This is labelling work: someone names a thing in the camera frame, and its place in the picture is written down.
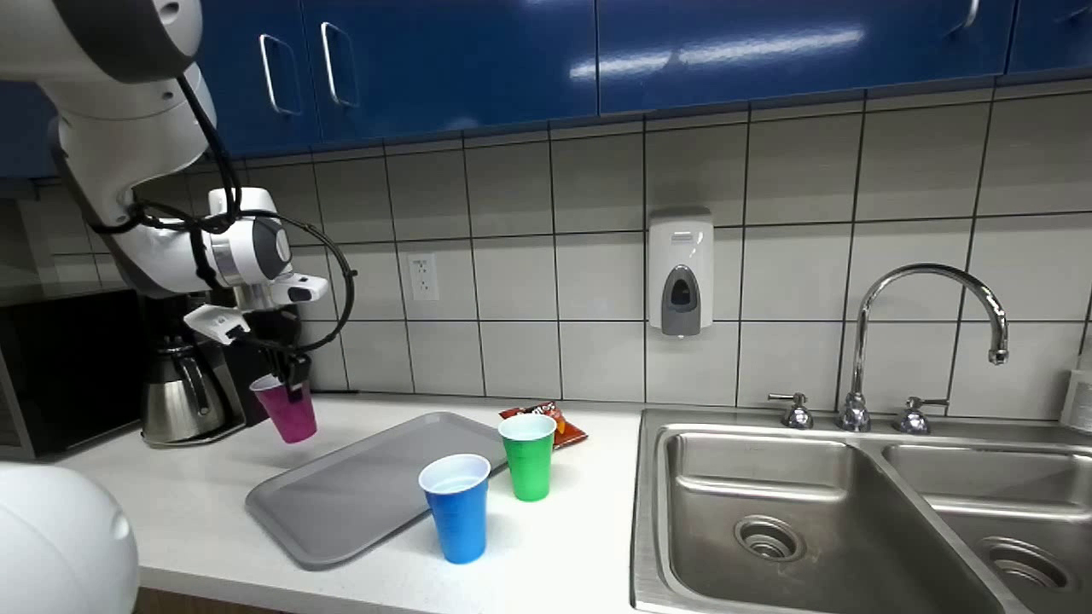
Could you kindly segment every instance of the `electrical outlet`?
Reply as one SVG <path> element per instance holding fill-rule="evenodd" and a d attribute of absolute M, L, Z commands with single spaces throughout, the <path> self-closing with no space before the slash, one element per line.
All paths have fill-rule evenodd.
<path fill-rule="evenodd" d="M 413 286 L 413 299 L 439 300 L 440 285 L 436 280 L 436 255 L 411 253 L 406 260 L 410 264 L 410 285 Z"/>

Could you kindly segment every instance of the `white countertop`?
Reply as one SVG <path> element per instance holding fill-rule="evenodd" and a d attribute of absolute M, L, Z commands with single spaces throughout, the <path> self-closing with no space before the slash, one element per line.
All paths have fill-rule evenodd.
<path fill-rule="evenodd" d="M 507 470 L 490 480 L 486 552 L 468 565 L 443 559 L 425 518 L 344 565 L 306 571 L 244 509 L 247 493 L 264 480 L 418 415 L 451 411 L 496 425 L 497 412 L 512 404 L 320 395 L 318 434 L 293 446 L 266 421 L 197 448 L 152 450 L 132 432 L 58 464 L 97 481 L 124 509 L 147 588 L 300 614 L 633 612 L 640 404 L 562 403 L 587 439 L 555 453 L 542 501 L 517 500 Z"/>

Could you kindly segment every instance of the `sink drain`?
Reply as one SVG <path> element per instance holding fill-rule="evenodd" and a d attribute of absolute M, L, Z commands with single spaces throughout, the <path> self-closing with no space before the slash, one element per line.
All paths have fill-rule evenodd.
<path fill-rule="evenodd" d="M 1041 547 L 1012 538 L 982 540 L 986 557 L 1005 576 L 1053 590 L 1073 588 L 1073 577 L 1057 558 Z"/>
<path fill-rule="evenodd" d="M 747 516 L 737 522 L 736 541 L 768 560 L 786 563 L 804 556 L 804 540 L 786 522 L 769 516 Z"/>

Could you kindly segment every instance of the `pink cup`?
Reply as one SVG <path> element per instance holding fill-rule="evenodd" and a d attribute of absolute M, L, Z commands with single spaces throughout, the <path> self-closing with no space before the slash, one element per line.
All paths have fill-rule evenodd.
<path fill-rule="evenodd" d="M 250 385 L 253 392 L 265 413 L 269 414 L 273 425 L 285 444 L 302 441 L 314 432 L 318 426 L 314 424 L 314 406 L 311 405 L 311 388 L 304 382 L 302 398 L 293 403 L 288 400 L 288 389 L 281 383 L 281 380 L 268 375 L 260 377 Z"/>

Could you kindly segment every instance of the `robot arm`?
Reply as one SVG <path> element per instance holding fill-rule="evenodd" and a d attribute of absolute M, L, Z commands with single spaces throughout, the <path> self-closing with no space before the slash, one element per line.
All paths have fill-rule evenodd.
<path fill-rule="evenodd" d="M 49 138 L 58 173 L 130 286 L 155 298 L 235 291 L 237 308 L 206 305 L 186 317 L 227 344 L 250 332 L 245 312 L 318 300 L 329 282 L 293 270 L 284 228 L 270 216 L 240 216 L 216 233 L 141 223 L 132 188 L 189 166 L 213 144 L 199 121 L 203 110 L 205 128 L 215 123 L 193 63 L 200 36 L 198 0 L 16 2 L 0 9 L 0 79 L 35 81 L 57 106 Z M 239 193 L 237 209 L 276 212 L 265 190 Z M 209 201 L 210 214 L 228 211 L 225 190 Z M 274 371 L 295 388 L 306 358 L 281 354 L 271 357 Z"/>

